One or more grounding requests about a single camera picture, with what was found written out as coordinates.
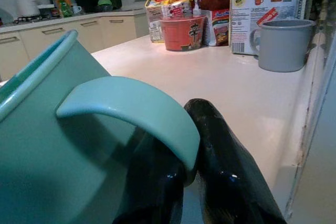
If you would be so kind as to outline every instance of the gray cup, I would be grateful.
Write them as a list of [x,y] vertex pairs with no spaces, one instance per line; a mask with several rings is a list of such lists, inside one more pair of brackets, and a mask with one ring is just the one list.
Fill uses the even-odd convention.
[[[300,70],[306,61],[306,53],[312,27],[311,20],[281,19],[265,22],[250,34],[250,45],[259,56],[259,66],[273,72]],[[255,43],[256,31],[261,31],[260,51]]]

